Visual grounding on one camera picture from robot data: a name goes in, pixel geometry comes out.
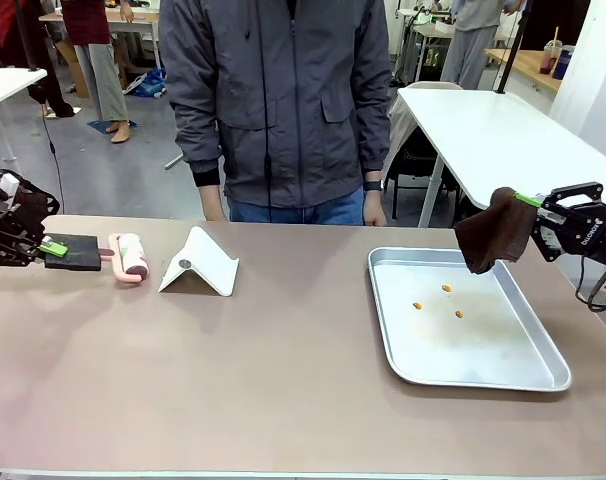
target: jacket pocket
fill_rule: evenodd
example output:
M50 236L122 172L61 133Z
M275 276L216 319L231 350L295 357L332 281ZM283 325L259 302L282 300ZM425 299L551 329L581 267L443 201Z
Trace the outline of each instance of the jacket pocket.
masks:
M349 88L328 89L321 94L326 174L338 178L354 170L357 160L356 135L352 116L354 100Z
M224 96L218 99L217 119L225 174L238 182L263 181L266 148L263 102ZM275 125L276 102L270 102L267 128Z

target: brown towel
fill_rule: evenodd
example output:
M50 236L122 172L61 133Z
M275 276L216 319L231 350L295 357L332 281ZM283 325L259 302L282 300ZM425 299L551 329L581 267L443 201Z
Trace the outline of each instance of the brown towel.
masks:
M470 272L485 273L496 260L516 262L525 252L537 209L517 200L514 194L511 188L499 188L486 211L454 228Z

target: black pole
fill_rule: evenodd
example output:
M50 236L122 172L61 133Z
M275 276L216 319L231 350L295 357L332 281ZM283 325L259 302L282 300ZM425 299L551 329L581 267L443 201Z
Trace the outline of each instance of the black pole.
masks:
M521 47L521 40L523 40L523 35L525 35L525 27L527 26L527 21L530 18L530 14L532 13L532 3L534 0L526 0L525 9L523 10L523 14L521 15L521 21L519 22L519 29L516 32L516 37L514 38L514 44L512 44L512 50L510 51L510 56L507 59L507 64L505 65L505 70L503 71L503 78L501 78L501 82L499 83L499 88L496 93L503 94L505 93L505 85L507 84L508 79L510 78L510 73L512 73L512 67L514 66L514 60L516 60L516 54Z
M27 59L27 66L31 72L36 72L36 63L34 63L34 57L32 57L32 50L30 50L29 39L27 38L27 28L25 27L25 18L23 18L20 0L14 0L14 10L16 11L16 24L19 27L21 43L23 43L23 51L25 52L25 58Z

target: tray rim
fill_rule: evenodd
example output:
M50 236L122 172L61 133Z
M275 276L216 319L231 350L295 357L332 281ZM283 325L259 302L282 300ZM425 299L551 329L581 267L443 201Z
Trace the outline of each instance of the tray rim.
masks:
M381 337L383 339L383 346L385 348L385 356L387 357L387 362L390 365L390 367L392 368L392 370L394 371L394 373L396 373L400 378L402 378L406 382L409 382L409 383L412 383L415 385L426 385L426 386L434 386L434 387L483 388L483 389L490 389L490 390L511 390L511 391L518 391L518 392L538 392L538 393L562 393L562 392L565 392L570 389L570 387L572 386L572 383L573 383L573 375L572 375L572 370L570 369L570 366L567 364L565 357L559 350L558 346L556 345L556 343L554 342L552 337L550 337L550 334L548 333L547 329L545 328L545 325L543 325L543 323L539 319L538 315L532 308L532 305L530 305L530 302L527 300L527 297L523 294L521 287L519 286L519 284L516 282L516 280L512 276L512 272L510 272L510 269L507 268L507 266L505 265L505 262L503 262L502 260L497 261L496 265L492 268L492 270L497 268L497 266L500 266L500 268L503 268L505 273L507 273L507 275L510 277L510 279L512 280L512 282L514 284L514 287L518 291L518 294L521 296L523 302L525 303L525 306L527 307L529 312L532 314L532 317L534 318L534 320L536 321L538 326L541 328L541 331L545 334L546 340L550 343L550 345L552 345L556 354L558 355L559 359L561 360L563 367L565 368L565 370L568 373L567 381L564 384L562 384L558 387L555 387L555 388L518 388L518 387L509 386L509 385L495 385L495 384L486 384L486 383L461 383L461 382L451 382L451 381L417 380L417 379L413 378L412 376L401 372L401 370L398 368L398 366L394 362L394 360L392 358L392 354L390 352L390 346L389 346L389 342L387 339L387 334L385 333L387 330L385 329L385 326L383 324L383 315L382 315L382 311L381 311L381 302L379 299L378 289L375 288L376 282L374 279L374 264L372 263L372 257L377 252L382 251L382 250L385 250L385 251L412 250L412 251L431 251L431 252L449 252L449 253L451 253L451 252L461 253L461 250L456 249L456 248L377 247L377 248L373 249L367 256L368 270L370 273L370 284L372 286L372 293L374 295L374 303L376 305L376 314L377 314L377 317L379 320L379 328L381 329Z

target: white folded stand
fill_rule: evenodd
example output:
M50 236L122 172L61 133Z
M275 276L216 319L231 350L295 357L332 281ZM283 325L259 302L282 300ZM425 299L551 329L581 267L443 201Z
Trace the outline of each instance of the white folded stand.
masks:
M224 297L232 295L239 259L232 260L200 227L194 227L183 249L170 262L159 292L187 270L192 270Z

